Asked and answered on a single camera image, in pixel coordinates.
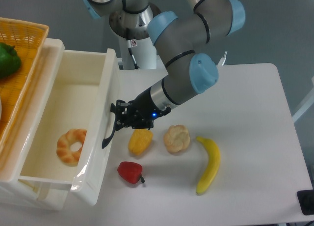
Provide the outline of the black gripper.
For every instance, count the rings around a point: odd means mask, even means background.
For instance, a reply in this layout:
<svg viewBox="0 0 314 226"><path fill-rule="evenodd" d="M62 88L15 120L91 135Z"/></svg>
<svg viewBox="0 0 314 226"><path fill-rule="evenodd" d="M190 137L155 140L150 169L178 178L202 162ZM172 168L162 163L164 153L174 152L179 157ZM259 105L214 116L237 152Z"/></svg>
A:
<svg viewBox="0 0 314 226"><path fill-rule="evenodd" d="M117 100L110 105L110 112L115 114L114 130L131 127L132 129L152 129L154 120L171 112L171 107L166 106L161 110L152 100L151 90L147 89L129 103Z"/></svg>

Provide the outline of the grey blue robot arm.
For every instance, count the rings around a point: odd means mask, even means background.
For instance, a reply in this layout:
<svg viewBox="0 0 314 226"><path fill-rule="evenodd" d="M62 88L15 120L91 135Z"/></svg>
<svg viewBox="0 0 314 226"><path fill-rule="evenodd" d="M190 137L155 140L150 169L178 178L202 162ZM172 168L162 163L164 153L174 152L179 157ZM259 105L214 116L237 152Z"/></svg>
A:
<svg viewBox="0 0 314 226"><path fill-rule="evenodd" d="M216 84L215 63L195 49L241 29L245 9L239 0L189 1L193 14L179 19L172 11L154 14L149 0L83 0L93 18L121 15L124 23L131 16L148 14L143 29L168 73L135 99L112 106L115 130L153 128L155 119Z"/></svg>

